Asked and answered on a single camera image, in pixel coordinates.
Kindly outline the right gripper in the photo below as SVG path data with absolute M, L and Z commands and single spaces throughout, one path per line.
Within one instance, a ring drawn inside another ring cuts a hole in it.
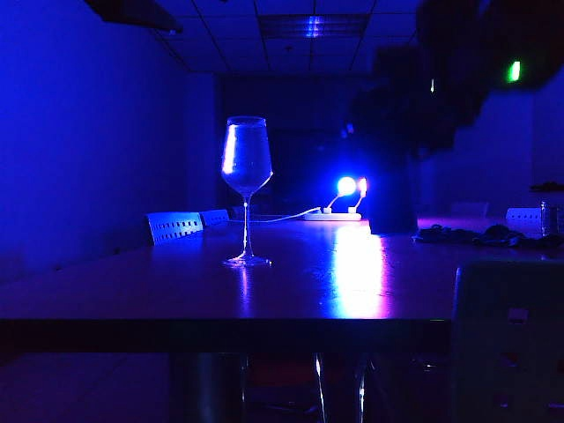
M 414 47 L 375 51 L 375 88 L 359 91 L 351 103 L 357 136 L 373 136 L 394 150 L 429 152 L 452 148 L 456 132 L 476 121 L 485 87 L 453 74 L 432 75 Z

